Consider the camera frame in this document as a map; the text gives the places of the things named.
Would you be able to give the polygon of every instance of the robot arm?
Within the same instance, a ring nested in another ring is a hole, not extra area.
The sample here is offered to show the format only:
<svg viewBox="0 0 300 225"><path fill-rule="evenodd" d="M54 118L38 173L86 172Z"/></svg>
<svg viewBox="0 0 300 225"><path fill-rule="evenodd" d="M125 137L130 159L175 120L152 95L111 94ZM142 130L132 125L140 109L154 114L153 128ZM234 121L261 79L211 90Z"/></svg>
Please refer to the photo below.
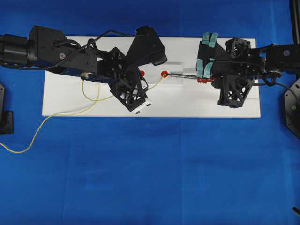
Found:
<svg viewBox="0 0 300 225"><path fill-rule="evenodd" d="M117 47L101 51L95 40L80 46L60 30L34 26L29 39L13 35L0 36L0 64L5 68L47 70L61 75L78 76L82 80L107 83L111 93L132 111L146 102L148 85L138 66L167 61L165 47L153 28L136 30L131 47L125 56Z"/></svg>
<svg viewBox="0 0 300 225"><path fill-rule="evenodd" d="M252 86L256 85L254 80L262 79L266 85L273 86L283 72L299 73L299 55L300 45L272 44L252 49L250 42L234 38L227 41L226 49L223 49L218 43L211 48L201 41L198 60L203 61L202 70L207 70L209 63L212 66L210 77L203 74L198 81L213 80L212 86L220 89L218 105L242 107Z"/></svg>

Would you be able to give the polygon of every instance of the blue background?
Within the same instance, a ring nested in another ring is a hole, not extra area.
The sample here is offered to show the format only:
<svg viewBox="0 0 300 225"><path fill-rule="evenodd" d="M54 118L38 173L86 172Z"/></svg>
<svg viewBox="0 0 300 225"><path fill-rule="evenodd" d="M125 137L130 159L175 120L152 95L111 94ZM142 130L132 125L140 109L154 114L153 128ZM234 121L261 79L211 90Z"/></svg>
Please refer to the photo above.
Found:
<svg viewBox="0 0 300 225"><path fill-rule="evenodd" d="M0 34L33 25L68 35L256 38L291 44L287 0L2 0ZM291 85L295 76L280 82ZM44 72L0 68L15 133L26 147L43 120ZM286 127L283 90L262 87L260 119L55 118L32 149L0 151L1 224L300 224L300 140Z"/></svg>

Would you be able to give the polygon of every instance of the white platform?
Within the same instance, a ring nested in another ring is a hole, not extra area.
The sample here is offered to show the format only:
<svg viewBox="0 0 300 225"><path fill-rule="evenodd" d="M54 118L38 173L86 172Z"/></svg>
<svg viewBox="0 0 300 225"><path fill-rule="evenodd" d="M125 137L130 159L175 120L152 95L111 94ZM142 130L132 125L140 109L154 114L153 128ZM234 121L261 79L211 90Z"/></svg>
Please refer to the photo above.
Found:
<svg viewBox="0 0 300 225"><path fill-rule="evenodd" d="M89 38L68 37L81 45ZM103 37L97 41L101 50L110 51L115 46L124 54L127 53L132 37ZM148 64L139 67L146 73L146 80L151 86L160 79L163 70L196 75L195 64L201 38L163 37L168 62L153 66ZM228 39L219 38L218 43L225 47ZM255 39L249 39L251 47L255 47ZM45 73L43 116L54 113L81 109L92 102L87 100L81 90L82 81L79 77ZM97 83L86 82L85 92L90 98L97 96ZM231 109L218 106L220 90L210 84L198 84L196 80L181 78L165 78L155 88L147 92L153 104L138 115L129 112L116 98L99 102L91 111L78 116L102 117L228 117L228 118L259 118L259 89L253 87L242 108ZM107 84L101 84L101 98L110 96Z"/></svg>

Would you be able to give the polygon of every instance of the black metal frame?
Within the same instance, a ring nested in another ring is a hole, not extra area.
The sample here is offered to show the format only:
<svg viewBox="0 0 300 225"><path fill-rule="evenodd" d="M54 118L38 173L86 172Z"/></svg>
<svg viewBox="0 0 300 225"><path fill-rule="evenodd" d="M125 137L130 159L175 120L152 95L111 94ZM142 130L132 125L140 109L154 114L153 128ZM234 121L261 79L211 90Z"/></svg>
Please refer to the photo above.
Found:
<svg viewBox="0 0 300 225"><path fill-rule="evenodd" d="M0 135L14 133L14 114L13 111L4 111L5 88L0 84Z"/></svg>
<svg viewBox="0 0 300 225"><path fill-rule="evenodd" d="M249 41L233 38L226 42L226 49L223 49L218 43L215 48L211 48L201 41L198 58L203 60L203 68L209 58L214 58L211 69L211 79L214 81L211 85L220 89L218 105L238 108L243 106L254 85L254 79L276 79L283 71L294 72L287 64L300 69L294 53L283 55L287 49L291 52L300 51L300 45L269 45L253 49ZM266 58L260 56L262 53L266 53Z"/></svg>
<svg viewBox="0 0 300 225"><path fill-rule="evenodd" d="M300 79L290 88L300 99ZM300 138L300 106L289 90L285 93L285 120L287 127Z"/></svg>

